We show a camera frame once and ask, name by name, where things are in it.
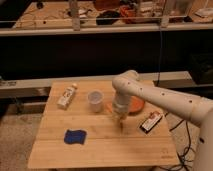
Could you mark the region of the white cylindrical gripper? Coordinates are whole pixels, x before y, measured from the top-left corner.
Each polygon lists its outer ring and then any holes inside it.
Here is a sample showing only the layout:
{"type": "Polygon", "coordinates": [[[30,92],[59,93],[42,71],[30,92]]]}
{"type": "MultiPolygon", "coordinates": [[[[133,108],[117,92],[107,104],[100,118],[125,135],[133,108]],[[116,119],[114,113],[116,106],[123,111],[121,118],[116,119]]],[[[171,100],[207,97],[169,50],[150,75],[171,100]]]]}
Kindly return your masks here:
{"type": "Polygon", "coordinates": [[[130,106],[129,95],[116,94],[114,96],[112,102],[113,113],[117,117],[118,120],[125,120],[129,114],[129,106],[130,106]]]}

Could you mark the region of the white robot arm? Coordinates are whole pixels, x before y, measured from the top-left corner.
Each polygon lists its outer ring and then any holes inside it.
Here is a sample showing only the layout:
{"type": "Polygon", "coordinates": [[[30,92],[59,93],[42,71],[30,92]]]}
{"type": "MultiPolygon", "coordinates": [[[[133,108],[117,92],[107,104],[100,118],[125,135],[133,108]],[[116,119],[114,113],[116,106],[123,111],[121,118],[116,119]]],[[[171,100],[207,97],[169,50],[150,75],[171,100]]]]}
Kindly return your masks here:
{"type": "Polygon", "coordinates": [[[213,100],[141,83],[135,70],[115,76],[112,86],[112,108],[120,120],[127,117],[130,99],[136,96],[199,127],[192,171],[213,171],[213,100]]]}

